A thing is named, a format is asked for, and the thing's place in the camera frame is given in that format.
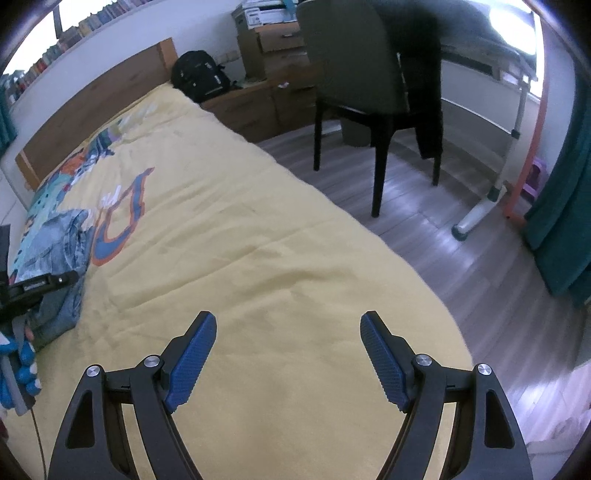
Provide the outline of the blue gloved left hand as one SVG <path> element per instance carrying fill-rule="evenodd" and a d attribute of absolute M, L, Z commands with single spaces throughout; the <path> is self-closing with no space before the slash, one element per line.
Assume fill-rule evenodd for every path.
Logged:
<path fill-rule="evenodd" d="M 32 332 L 18 318 L 1 327 L 1 405 L 22 416 L 34 406 L 41 389 Z"/>

